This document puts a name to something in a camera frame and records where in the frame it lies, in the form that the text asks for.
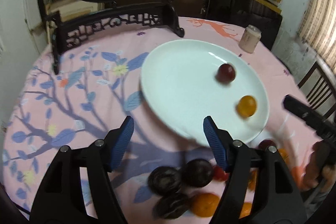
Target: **yellow flower print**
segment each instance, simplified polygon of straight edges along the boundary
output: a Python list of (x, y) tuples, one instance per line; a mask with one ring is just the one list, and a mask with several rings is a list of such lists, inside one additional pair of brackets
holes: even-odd
[(35, 175), (33, 170), (29, 170), (27, 172), (23, 172), (23, 181), (28, 185), (32, 186), (35, 182)]
[(48, 135), (51, 136), (51, 137), (55, 137), (57, 135), (57, 132), (56, 132), (56, 125), (54, 124), (50, 124), (48, 126), (48, 131), (47, 131)]
[(116, 66), (116, 67), (113, 69), (113, 73), (114, 73), (116, 76), (124, 75), (127, 71), (128, 71), (128, 67), (127, 67), (126, 65), (119, 65), (119, 66)]

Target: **yellow fruit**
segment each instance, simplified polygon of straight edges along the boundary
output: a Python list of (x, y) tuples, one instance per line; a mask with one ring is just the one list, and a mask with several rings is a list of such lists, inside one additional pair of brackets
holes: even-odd
[(289, 156), (288, 156), (287, 150), (285, 148), (280, 148), (280, 149), (278, 149), (278, 151), (279, 151), (281, 157), (283, 158), (283, 160), (285, 161), (285, 163), (287, 165), (289, 165)]
[(257, 186), (257, 176), (258, 176), (257, 170), (254, 170), (250, 173), (249, 184), (248, 184), (248, 189), (250, 191), (255, 191), (255, 187)]
[(248, 118), (255, 114), (257, 110), (256, 100), (250, 96), (244, 96), (237, 105), (237, 112), (242, 118)]
[(212, 217), (217, 209), (220, 198), (211, 193), (204, 193), (192, 199), (191, 211), (199, 217)]
[(245, 202), (243, 208), (241, 209), (239, 219), (249, 216), (252, 210), (252, 203)]

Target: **orange deer print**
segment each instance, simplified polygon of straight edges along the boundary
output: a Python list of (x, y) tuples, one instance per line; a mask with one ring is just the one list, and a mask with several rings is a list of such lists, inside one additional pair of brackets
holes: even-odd
[(236, 38), (236, 36), (238, 36), (237, 33), (236, 34), (231, 34), (231, 33), (226, 32), (226, 30), (234, 31), (230, 28), (227, 28), (227, 26), (230, 26), (228, 24), (218, 24), (218, 23), (213, 22), (213, 21), (208, 21), (208, 20), (204, 20), (204, 19), (197, 19), (197, 18), (191, 18), (187, 21), (193, 23), (194, 27), (201, 27), (203, 24), (209, 24), (221, 36), (232, 38), (233, 40), (238, 41), (238, 39)]

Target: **table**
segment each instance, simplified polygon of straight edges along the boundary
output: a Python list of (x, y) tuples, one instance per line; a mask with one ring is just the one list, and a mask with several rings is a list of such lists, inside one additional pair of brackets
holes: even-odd
[[(258, 73), (270, 101), (266, 130), (279, 147), (288, 150), (290, 169), (299, 183), (318, 138), (282, 108), (287, 94), (306, 101), (293, 77), (261, 43), (253, 54), (243, 52), (238, 46), (242, 27), (194, 18), (180, 18), (180, 25), (185, 29), (185, 38), (218, 44), (243, 58)], [(215, 163), (209, 148), (169, 131), (139, 91), (141, 66), (148, 53), (176, 39), (179, 37), (167, 28), (133, 24), (106, 29), (63, 54), (59, 75), (53, 74), (53, 58), (50, 49), (46, 49), (29, 72), (8, 124), (3, 161), (4, 185), (10, 198), (30, 210), (43, 175), (62, 145), (72, 149), (86, 147), (120, 127), (130, 115), (135, 120), (135, 132), (121, 166), (109, 177), (130, 224), (163, 222), (152, 216), (160, 197), (147, 187), (149, 173), (162, 165), (180, 167), (195, 158)], [(94, 216), (84, 168), (81, 184), (87, 212)], [(202, 189), (186, 191), (190, 195), (200, 191), (222, 195), (224, 185), (213, 181)], [(252, 198), (252, 193), (246, 195), (246, 201)], [(187, 212), (174, 223), (186, 220), (208, 223), (210, 219), (196, 218)]]

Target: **finger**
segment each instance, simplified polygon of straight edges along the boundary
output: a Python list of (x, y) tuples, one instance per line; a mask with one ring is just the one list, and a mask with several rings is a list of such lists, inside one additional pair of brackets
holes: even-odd
[(305, 175), (302, 179), (302, 189), (307, 191), (318, 185), (316, 179), (319, 176), (320, 170), (316, 165), (316, 152), (311, 154), (309, 164), (306, 166), (305, 171)]
[(335, 166), (325, 166), (322, 170), (322, 176), (327, 180), (324, 187), (321, 189), (322, 193), (328, 192), (336, 181)]
[(323, 141), (320, 141), (320, 142), (315, 143), (315, 144), (313, 145), (312, 149), (313, 149), (314, 151), (317, 151), (317, 150), (320, 148), (322, 142), (323, 142)]
[(305, 178), (307, 180), (314, 180), (319, 176), (320, 170), (316, 164), (316, 152), (310, 155), (310, 160), (305, 169)]

